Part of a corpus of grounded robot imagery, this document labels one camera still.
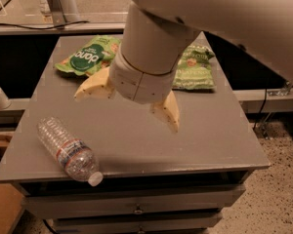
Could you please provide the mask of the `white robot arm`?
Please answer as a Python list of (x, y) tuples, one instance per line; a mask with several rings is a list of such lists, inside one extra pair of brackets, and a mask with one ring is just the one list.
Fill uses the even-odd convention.
[(151, 106), (173, 130), (180, 112), (172, 92), (177, 64), (202, 31), (245, 47), (247, 53), (293, 84), (293, 0), (130, 0), (123, 39), (111, 66), (74, 97), (119, 93)]

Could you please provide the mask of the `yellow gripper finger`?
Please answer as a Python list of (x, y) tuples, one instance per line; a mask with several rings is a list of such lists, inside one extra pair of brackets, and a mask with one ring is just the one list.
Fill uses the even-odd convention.
[(180, 127), (180, 110), (173, 91), (166, 99), (152, 103), (150, 113), (173, 132), (177, 133)]
[(109, 68), (102, 68), (88, 77), (77, 89), (74, 99), (81, 101), (86, 98), (112, 98), (115, 89), (109, 79)]

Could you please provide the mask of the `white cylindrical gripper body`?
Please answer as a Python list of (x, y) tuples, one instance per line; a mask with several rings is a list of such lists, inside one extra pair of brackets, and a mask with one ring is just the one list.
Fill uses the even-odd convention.
[(172, 90), (176, 71), (168, 74), (147, 74), (136, 69), (122, 54), (122, 46), (109, 69), (109, 80), (124, 98), (140, 104), (161, 102)]

